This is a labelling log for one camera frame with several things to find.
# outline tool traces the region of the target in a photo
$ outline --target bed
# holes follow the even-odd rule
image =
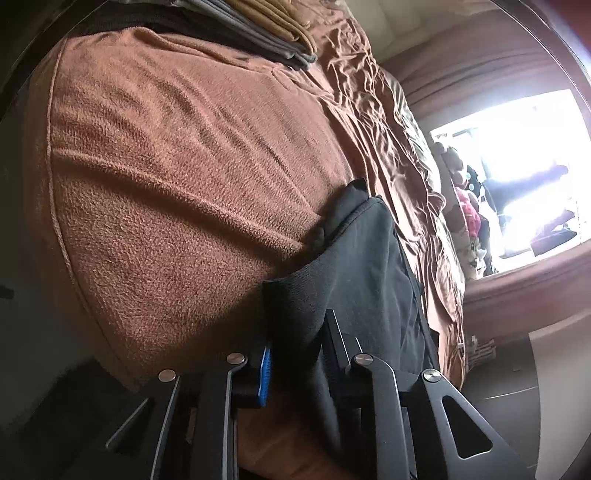
[[[460,387],[464,279],[437,164],[356,20],[334,2],[293,5],[318,44],[308,71],[141,27],[52,49],[24,124],[42,283],[101,364],[137,388],[258,335],[261,281],[302,265],[330,200],[364,178],[392,211],[441,368]],[[277,397],[266,418],[239,424],[251,440],[242,466],[273,478],[285,462],[269,430],[307,438]]]

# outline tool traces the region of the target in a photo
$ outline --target black fabric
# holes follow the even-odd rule
[[[355,412],[337,412],[329,395],[320,346],[326,309],[364,352],[394,370],[439,368],[437,346],[421,307],[421,286],[408,266],[394,220],[365,181],[343,191],[315,245],[322,252],[288,277],[263,285],[276,367],[297,382],[333,453],[350,456],[347,438],[359,429]]]
[[[302,63],[268,51],[213,18],[179,7],[154,4],[107,2],[82,21],[72,36],[94,35],[130,27],[145,27],[156,33],[177,33],[225,45],[267,60],[301,70]]]

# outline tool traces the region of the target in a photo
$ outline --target wrinkled sheet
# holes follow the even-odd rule
[[[463,287],[410,113],[353,18],[315,0],[293,5],[319,47],[307,72],[129,28],[62,41],[31,80],[25,208],[40,274],[130,387],[260,335],[261,281],[309,260],[309,232],[360,177],[392,210],[442,369],[462,382]],[[264,417],[241,416],[241,465],[345,478],[306,440],[285,389],[273,396]],[[277,449],[318,461],[302,469]]]

